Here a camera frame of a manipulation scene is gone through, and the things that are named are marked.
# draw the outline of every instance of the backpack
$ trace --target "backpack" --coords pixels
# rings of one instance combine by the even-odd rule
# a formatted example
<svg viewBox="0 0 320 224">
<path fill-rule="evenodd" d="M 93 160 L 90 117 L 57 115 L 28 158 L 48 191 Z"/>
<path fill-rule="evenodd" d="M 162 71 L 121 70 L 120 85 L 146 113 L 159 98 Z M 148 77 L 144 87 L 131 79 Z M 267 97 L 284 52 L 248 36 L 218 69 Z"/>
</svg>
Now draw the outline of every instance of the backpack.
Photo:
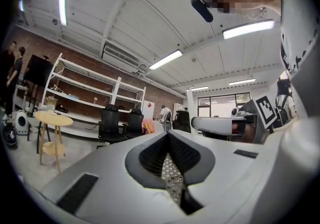
<svg viewBox="0 0 320 224">
<path fill-rule="evenodd" d="M 275 99 L 275 111 L 277 114 L 277 119 L 274 121 L 273 125 L 275 128 L 284 126 L 286 123 L 288 123 L 288 114 L 286 112 L 286 110 L 284 109 L 285 105 L 286 105 L 286 101 L 288 99 L 289 96 L 285 96 L 282 102 L 282 105 L 279 106 L 277 99 Z"/>
<path fill-rule="evenodd" d="M 9 147 L 18 147 L 15 126 L 12 123 L 1 126 L 1 137 Z"/>
<path fill-rule="evenodd" d="M 167 113 L 165 117 L 165 121 L 170 121 L 171 120 L 171 111 Z"/>
</svg>

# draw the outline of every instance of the wooden table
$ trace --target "wooden table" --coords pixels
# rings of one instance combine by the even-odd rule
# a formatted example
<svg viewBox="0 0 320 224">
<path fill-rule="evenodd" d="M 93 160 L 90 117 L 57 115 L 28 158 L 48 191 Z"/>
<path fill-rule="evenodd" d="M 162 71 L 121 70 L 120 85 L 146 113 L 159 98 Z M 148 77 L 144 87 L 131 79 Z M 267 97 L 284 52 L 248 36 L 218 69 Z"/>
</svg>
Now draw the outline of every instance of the wooden table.
<svg viewBox="0 0 320 224">
<path fill-rule="evenodd" d="M 37 111 L 34 114 L 34 116 L 36 119 L 38 119 L 40 122 L 43 123 L 43 129 L 42 129 L 41 141 L 40 141 L 40 165 L 42 165 L 42 152 L 44 151 L 46 154 L 50 156 L 55 156 L 56 167 L 58 172 L 60 173 L 58 155 L 66 156 L 66 147 L 62 144 L 60 126 L 70 126 L 73 124 L 74 121 L 71 118 L 63 115 L 58 115 L 58 114 L 51 115 L 47 111 Z M 44 143 L 46 126 L 48 124 L 55 126 L 54 141 Z M 58 131 L 59 131 L 60 142 L 58 142 L 58 135 L 57 135 Z"/>
</svg>

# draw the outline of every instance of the red brick wall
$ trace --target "red brick wall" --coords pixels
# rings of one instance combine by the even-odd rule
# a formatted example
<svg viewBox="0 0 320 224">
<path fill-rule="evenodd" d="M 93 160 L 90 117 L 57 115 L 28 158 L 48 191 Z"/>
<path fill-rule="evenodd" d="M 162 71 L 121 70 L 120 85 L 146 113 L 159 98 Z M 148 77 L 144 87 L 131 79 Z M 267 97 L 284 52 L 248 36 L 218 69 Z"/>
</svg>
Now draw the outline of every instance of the red brick wall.
<svg viewBox="0 0 320 224">
<path fill-rule="evenodd" d="M 23 30 L 19 27 L 16 27 L 13 32 L 11 33 L 11 36 L 9 37 L 7 41 L 7 47 L 8 45 L 15 40 L 17 42 L 17 50 L 19 47 L 24 46 L 26 48 L 26 52 L 23 57 L 23 66 L 22 66 L 22 72 L 25 71 L 27 63 L 29 62 L 30 57 L 34 54 L 37 56 L 42 57 L 43 55 L 46 55 L 49 57 L 50 62 L 55 62 L 60 53 L 63 53 L 63 58 L 66 60 L 69 60 L 71 62 L 74 62 L 78 65 L 81 65 L 83 67 L 86 67 L 88 69 L 94 70 L 100 74 L 103 74 L 105 76 L 117 79 L 118 77 L 121 77 L 121 81 L 139 88 L 146 87 L 146 94 L 145 94 L 145 100 L 154 102 L 155 103 L 155 109 L 154 109 L 154 117 L 158 117 L 160 115 L 161 106 L 164 104 L 171 110 L 173 110 L 174 103 L 183 103 L 183 99 L 179 98 L 177 96 L 172 95 L 171 93 L 168 93 L 162 89 L 159 89 L 157 87 L 154 87 L 148 83 L 145 83 L 144 81 L 141 81 L 135 77 L 132 77 L 130 75 L 127 75 L 125 73 L 122 73 L 116 69 L 113 69 L 112 67 L 105 65 L 101 62 L 98 62 L 90 57 L 87 57 L 81 53 L 78 53 L 74 50 L 71 50 L 69 48 L 63 47 L 61 45 L 55 44 L 51 41 L 48 41 L 44 38 L 41 38 L 33 33 L 30 33 L 26 30 Z M 58 68 L 56 70 L 61 69 L 62 64 L 58 65 Z M 65 70 L 63 72 L 63 75 L 66 77 L 69 77 L 73 80 L 79 81 L 83 84 L 90 85 L 92 87 L 96 87 L 105 91 L 111 92 L 112 86 L 109 86 L 105 83 L 99 82 L 94 79 L 90 79 L 88 77 L 85 77 L 83 75 L 80 75 L 78 73 Z M 98 104 L 100 105 L 106 105 L 109 102 L 109 98 L 107 96 L 103 96 L 100 94 L 95 94 L 93 92 L 83 90 L 78 87 L 71 86 L 69 84 L 66 84 L 64 82 L 59 82 L 58 84 L 59 88 L 62 89 L 67 94 L 76 95 L 79 99 L 93 102 L 94 97 L 98 98 Z M 123 96 L 133 97 L 135 94 L 132 94 L 132 92 L 126 91 L 126 90 L 119 90 L 119 94 Z M 39 93 L 37 95 L 37 99 L 41 101 L 43 95 L 43 88 L 39 90 Z M 88 116 L 99 116 L 100 113 L 97 108 L 87 106 L 80 103 L 75 103 L 74 101 L 70 101 L 65 98 L 57 97 L 59 99 L 59 103 L 64 105 L 68 108 L 69 111 L 85 114 Z M 133 103 L 129 103 L 126 101 L 117 100 L 116 105 L 122 105 L 126 109 L 131 109 L 134 107 Z"/>
</svg>

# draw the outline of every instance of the window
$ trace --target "window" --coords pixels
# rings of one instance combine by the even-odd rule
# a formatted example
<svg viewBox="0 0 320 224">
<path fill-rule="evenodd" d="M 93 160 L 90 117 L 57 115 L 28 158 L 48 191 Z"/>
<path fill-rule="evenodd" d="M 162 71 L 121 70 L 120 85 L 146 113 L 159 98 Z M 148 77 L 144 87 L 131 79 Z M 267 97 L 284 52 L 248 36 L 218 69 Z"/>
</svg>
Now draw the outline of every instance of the window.
<svg viewBox="0 0 320 224">
<path fill-rule="evenodd" d="M 211 116 L 220 118 L 231 117 L 232 110 L 236 107 L 235 95 L 211 97 Z"/>
<path fill-rule="evenodd" d="M 210 117 L 210 97 L 198 99 L 198 116 Z"/>
<path fill-rule="evenodd" d="M 198 98 L 198 116 L 231 117 L 234 108 L 242 107 L 250 99 L 250 93 Z"/>
<path fill-rule="evenodd" d="M 236 106 L 237 107 L 241 107 L 243 106 L 244 104 L 246 104 L 247 102 L 250 101 L 250 94 L 249 93 L 246 93 L 246 94 L 236 94 L 235 95 L 235 98 L 236 98 Z"/>
</svg>

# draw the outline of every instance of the round table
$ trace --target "round table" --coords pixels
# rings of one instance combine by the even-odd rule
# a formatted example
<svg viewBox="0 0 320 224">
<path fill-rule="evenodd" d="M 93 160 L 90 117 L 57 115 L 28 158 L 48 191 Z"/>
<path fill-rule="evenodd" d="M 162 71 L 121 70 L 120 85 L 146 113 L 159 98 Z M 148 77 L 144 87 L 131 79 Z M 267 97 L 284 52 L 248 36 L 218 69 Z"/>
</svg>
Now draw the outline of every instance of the round table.
<svg viewBox="0 0 320 224">
<path fill-rule="evenodd" d="M 42 152 L 44 151 L 46 154 L 50 156 L 55 156 L 56 167 L 58 172 L 60 173 L 58 155 L 66 155 L 66 147 L 62 144 L 60 126 L 70 126 L 73 124 L 74 121 L 69 117 L 58 115 L 56 113 L 55 115 L 49 114 L 47 111 L 37 111 L 34 114 L 34 116 L 36 119 L 43 123 L 40 141 L 40 165 L 42 165 Z M 54 141 L 44 143 L 44 136 L 47 125 L 55 126 Z"/>
</svg>

